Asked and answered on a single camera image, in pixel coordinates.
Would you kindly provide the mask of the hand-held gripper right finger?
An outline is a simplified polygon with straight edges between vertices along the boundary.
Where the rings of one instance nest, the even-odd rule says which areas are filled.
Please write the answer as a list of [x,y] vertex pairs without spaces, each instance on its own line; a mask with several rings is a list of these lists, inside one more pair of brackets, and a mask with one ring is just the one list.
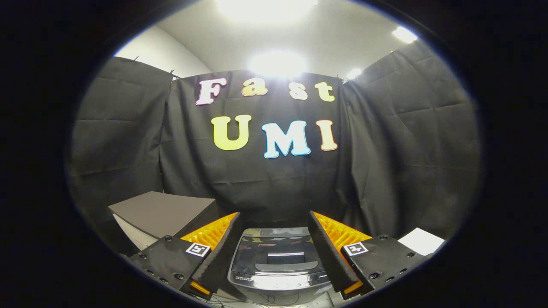
[[395,238],[369,236],[317,212],[308,230],[331,285],[343,299],[397,281],[426,260]]

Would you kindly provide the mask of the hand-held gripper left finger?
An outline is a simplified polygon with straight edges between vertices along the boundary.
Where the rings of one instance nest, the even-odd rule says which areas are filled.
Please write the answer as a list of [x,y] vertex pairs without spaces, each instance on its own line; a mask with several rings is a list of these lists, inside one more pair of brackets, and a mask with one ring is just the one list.
[[166,235],[128,262],[168,288],[210,300],[227,281],[239,235],[241,213],[235,212],[184,236]]

